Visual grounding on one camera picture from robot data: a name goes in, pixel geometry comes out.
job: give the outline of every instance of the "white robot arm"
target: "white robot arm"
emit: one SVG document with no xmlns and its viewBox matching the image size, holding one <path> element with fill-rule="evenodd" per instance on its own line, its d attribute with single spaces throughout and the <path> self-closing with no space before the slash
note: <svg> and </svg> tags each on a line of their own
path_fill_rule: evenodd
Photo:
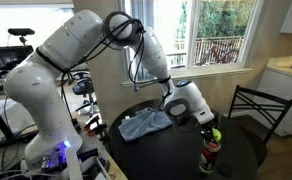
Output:
<svg viewBox="0 0 292 180">
<path fill-rule="evenodd" d="M 151 28 L 141 28 L 140 24 L 123 12 L 112 13 L 103 22 L 95 13 L 81 11 L 7 75 L 5 92 L 29 111 L 39 129 L 25 149 L 23 169 L 40 169 L 42 158 L 47 155 L 51 166 L 56 166 L 58 156 L 65 148 L 72 146 L 78 150 L 81 147 L 82 139 L 72 125 L 54 81 L 61 72 L 85 60 L 94 45 L 102 40 L 113 49 L 129 46 L 135 51 L 143 43 L 138 57 L 148 73 L 160 81 L 166 97 L 165 111 L 169 115 L 191 112 L 200 124 L 214 118 L 194 83 L 182 81 L 174 86 L 155 33 Z"/>
</svg>

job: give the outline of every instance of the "chair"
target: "chair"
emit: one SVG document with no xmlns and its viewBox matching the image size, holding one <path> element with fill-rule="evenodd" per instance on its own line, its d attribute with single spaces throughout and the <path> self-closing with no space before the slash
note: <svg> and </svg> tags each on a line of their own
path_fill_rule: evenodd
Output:
<svg viewBox="0 0 292 180">
<path fill-rule="evenodd" d="M 267 100 L 268 104 L 262 104 L 256 101 L 256 98 Z M 266 144 L 269 138 L 274 133 L 275 129 L 278 127 L 280 122 L 283 120 L 284 116 L 292 106 L 292 100 L 285 100 L 274 95 L 259 92 L 256 90 L 251 90 L 247 88 L 240 87 L 237 85 L 232 104 L 228 113 L 228 119 L 231 118 L 232 111 L 234 109 L 245 109 L 245 110 L 256 110 L 261 114 L 270 124 L 271 128 L 268 131 L 266 137 L 262 140 L 255 133 L 248 129 L 241 128 L 249 142 L 251 143 L 255 155 L 257 158 L 258 167 L 261 166 L 266 159 L 267 149 Z"/>
<path fill-rule="evenodd" d="M 84 100 L 83 105 L 76 109 L 78 112 L 85 107 L 90 106 L 89 116 L 93 115 L 92 110 L 94 109 L 94 105 L 97 105 L 97 101 L 94 101 L 93 93 L 94 93 L 94 86 L 92 79 L 90 78 L 90 73 L 87 71 L 80 71 L 75 72 L 73 74 L 74 78 L 77 79 L 77 84 L 73 87 L 73 92 L 76 95 L 83 95 L 83 97 L 89 98 L 89 100 Z"/>
</svg>

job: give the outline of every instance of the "railing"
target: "railing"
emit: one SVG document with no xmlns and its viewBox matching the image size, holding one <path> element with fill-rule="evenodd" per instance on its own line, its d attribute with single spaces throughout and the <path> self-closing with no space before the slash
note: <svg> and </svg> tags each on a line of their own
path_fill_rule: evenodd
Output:
<svg viewBox="0 0 292 180">
<path fill-rule="evenodd" d="M 228 52 L 231 49 L 239 50 L 242 45 L 243 36 L 231 37 L 212 37 L 212 38 L 197 38 L 195 44 L 195 56 L 193 64 L 199 64 L 200 60 L 204 58 L 206 53 L 211 49 L 213 41 L 218 43 L 218 56 L 221 57 L 223 51 Z M 174 48 L 176 53 L 167 54 L 167 58 L 171 63 L 171 67 L 180 67 L 186 64 L 185 40 L 178 39 L 175 41 Z M 207 63 L 214 63 L 215 59 L 212 55 L 208 57 Z"/>
</svg>

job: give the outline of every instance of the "black table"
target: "black table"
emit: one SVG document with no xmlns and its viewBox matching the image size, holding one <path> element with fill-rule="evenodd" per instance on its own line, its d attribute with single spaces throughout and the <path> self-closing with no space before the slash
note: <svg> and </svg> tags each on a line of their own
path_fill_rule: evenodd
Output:
<svg viewBox="0 0 292 180">
<path fill-rule="evenodd" d="M 137 140 L 126 143 L 118 126 L 121 119 L 134 115 L 146 107 L 157 108 L 159 100 L 137 104 L 121 115 L 110 127 L 112 138 L 111 156 L 129 179 L 256 179 L 257 161 L 254 151 L 244 134 L 226 117 L 221 118 L 222 147 L 215 167 L 226 163 L 232 169 L 232 176 L 225 177 L 215 168 L 205 176 L 199 170 L 199 157 L 203 146 L 201 128 L 183 134 L 172 126 L 147 134 Z"/>
</svg>

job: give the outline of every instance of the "towel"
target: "towel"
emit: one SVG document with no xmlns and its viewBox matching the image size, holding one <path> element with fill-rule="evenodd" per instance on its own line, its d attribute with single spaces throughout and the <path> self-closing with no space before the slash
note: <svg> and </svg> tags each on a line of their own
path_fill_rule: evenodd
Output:
<svg viewBox="0 0 292 180">
<path fill-rule="evenodd" d="M 122 119 L 122 125 L 118 127 L 126 142 L 172 125 L 165 112 L 152 108 L 145 108 L 135 114 L 136 116 L 130 119 Z"/>
</svg>

